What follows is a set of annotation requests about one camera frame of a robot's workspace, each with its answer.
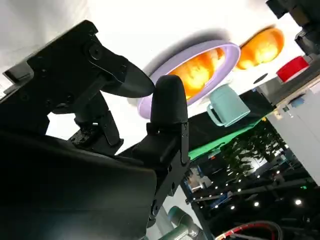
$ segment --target orange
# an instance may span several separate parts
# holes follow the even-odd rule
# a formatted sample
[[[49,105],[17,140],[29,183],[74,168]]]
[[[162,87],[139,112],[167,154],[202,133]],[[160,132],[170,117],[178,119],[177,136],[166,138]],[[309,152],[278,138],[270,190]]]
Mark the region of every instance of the orange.
[[[216,48],[189,59],[169,75],[177,75],[181,78],[188,100],[202,91],[223,59],[223,50]]]
[[[256,34],[241,47],[237,68],[245,70],[271,62],[282,51],[285,38],[281,30],[268,28]]]

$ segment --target mug handle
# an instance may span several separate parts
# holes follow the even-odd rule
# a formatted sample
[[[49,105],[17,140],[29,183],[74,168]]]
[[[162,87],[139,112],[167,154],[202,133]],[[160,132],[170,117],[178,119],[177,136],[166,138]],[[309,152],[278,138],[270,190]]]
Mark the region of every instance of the mug handle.
[[[209,114],[209,117],[212,119],[212,121],[219,127],[223,126],[224,124],[222,122],[220,122],[216,116],[212,113],[211,111],[211,107],[212,107],[212,104],[210,103],[207,107],[206,107],[206,111],[207,113]]]

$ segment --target black mechanical part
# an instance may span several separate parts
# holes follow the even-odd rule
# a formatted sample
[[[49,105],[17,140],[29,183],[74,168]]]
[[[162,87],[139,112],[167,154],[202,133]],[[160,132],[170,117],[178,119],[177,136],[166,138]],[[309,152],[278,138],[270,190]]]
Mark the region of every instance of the black mechanical part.
[[[132,151],[134,158],[142,160],[157,175],[150,220],[157,216],[166,197],[173,196],[180,185],[190,164],[188,151],[189,127],[184,86],[178,76],[162,76],[153,94],[147,136]]]
[[[0,146],[0,239],[145,236],[157,182],[153,170],[49,136],[0,130]]]
[[[177,207],[177,206],[173,206],[169,213],[168,216],[170,218],[170,221],[176,225],[184,225],[187,227],[188,229],[188,236],[191,239],[195,239],[195,240],[207,240],[204,231],[197,226],[192,217],[187,214],[185,211],[183,211],[181,208]]]
[[[280,19],[289,13],[302,27],[295,41],[306,55],[320,54],[320,2],[317,0],[268,0],[266,4]]]
[[[80,112],[75,113],[74,121],[80,130],[69,140],[79,149],[114,155],[124,142],[100,92]]]
[[[83,21],[4,74],[14,83],[0,100],[0,125],[45,134],[50,112],[78,113],[98,91],[140,98],[154,84],[125,57],[101,45]]]
[[[104,48],[84,21],[5,72],[0,100],[0,239],[140,240],[189,166],[188,113],[178,76],[156,88]],[[126,156],[100,90],[152,93],[147,136]],[[75,114],[68,141],[46,136],[47,115]]]

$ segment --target red object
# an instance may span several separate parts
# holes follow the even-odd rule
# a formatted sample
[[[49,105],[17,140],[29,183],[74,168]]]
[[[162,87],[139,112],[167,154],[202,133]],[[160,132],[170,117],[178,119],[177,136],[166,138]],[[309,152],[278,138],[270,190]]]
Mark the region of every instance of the red object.
[[[309,67],[309,63],[302,57],[298,56],[279,69],[276,74],[282,82],[290,81]]]

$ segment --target light blue mug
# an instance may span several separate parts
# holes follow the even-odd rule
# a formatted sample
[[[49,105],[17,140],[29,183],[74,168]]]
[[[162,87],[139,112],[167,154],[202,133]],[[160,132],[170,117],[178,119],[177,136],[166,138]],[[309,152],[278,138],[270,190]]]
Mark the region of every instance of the light blue mug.
[[[210,104],[206,108],[217,126],[229,127],[250,113],[250,109],[229,85],[222,85],[209,95]]]

